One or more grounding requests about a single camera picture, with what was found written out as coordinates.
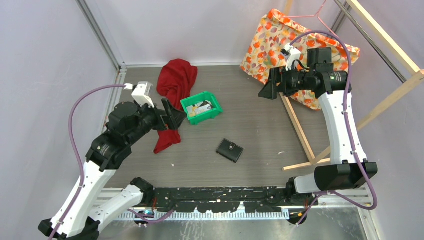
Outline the green plastic bin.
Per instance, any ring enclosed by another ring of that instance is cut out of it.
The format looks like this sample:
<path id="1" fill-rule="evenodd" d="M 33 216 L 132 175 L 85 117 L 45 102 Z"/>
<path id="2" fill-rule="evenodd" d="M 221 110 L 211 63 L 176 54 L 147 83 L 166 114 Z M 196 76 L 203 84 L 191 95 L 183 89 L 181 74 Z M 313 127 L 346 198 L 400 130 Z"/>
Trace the green plastic bin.
<path id="1" fill-rule="evenodd" d="M 180 103 L 191 125 L 198 125 L 203 121 L 214 119 L 223 112 L 218 99 L 209 91 L 182 99 Z"/>

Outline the black card holder wallet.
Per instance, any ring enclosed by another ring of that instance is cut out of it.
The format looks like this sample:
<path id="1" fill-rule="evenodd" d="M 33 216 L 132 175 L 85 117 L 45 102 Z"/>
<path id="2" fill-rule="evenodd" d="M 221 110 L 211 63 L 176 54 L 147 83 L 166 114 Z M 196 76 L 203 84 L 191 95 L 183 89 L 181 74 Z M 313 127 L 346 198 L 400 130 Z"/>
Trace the black card holder wallet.
<path id="1" fill-rule="evenodd" d="M 216 153 L 230 160 L 233 163 L 237 163 L 243 154 L 244 148 L 235 144 L 232 141 L 224 138 L 216 149 Z"/>

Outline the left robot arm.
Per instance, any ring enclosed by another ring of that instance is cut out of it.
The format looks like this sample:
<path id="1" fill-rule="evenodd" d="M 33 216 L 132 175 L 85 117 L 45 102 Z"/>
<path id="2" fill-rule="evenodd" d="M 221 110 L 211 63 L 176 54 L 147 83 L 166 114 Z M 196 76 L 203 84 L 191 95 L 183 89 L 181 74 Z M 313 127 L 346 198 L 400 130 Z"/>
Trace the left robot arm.
<path id="1" fill-rule="evenodd" d="M 187 114 L 172 106 L 166 98 L 164 109 L 136 101 L 123 102 L 109 114 L 106 131 L 93 140 L 86 154 L 83 173 L 60 211 L 42 220 L 38 230 L 49 239 L 96 240 L 104 228 L 127 209 L 148 207 L 154 199 L 154 187 L 136 177 L 121 193 L 101 206 L 93 205 L 106 183 L 115 175 L 132 146 L 150 131 L 177 130 Z"/>

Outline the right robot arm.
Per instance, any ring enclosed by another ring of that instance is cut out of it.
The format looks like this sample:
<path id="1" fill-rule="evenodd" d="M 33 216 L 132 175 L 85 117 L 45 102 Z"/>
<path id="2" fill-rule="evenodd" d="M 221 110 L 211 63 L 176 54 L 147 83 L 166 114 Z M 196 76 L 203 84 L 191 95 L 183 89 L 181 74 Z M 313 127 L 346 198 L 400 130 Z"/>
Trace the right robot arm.
<path id="1" fill-rule="evenodd" d="M 299 205 L 306 194 L 323 191 L 357 189 L 378 172 L 375 162 L 368 162 L 361 147 L 351 108 L 351 85 L 346 71 L 334 69 L 329 47 L 307 51 L 307 64 L 295 68 L 301 52 L 294 46 L 284 46 L 287 57 L 284 67 L 270 69 L 268 82 L 259 92 L 260 98 L 275 100 L 278 94 L 293 96 L 312 91 L 317 97 L 326 121 L 330 140 L 330 164 L 318 166 L 305 176 L 292 177 L 286 184 L 285 198 Z"/>

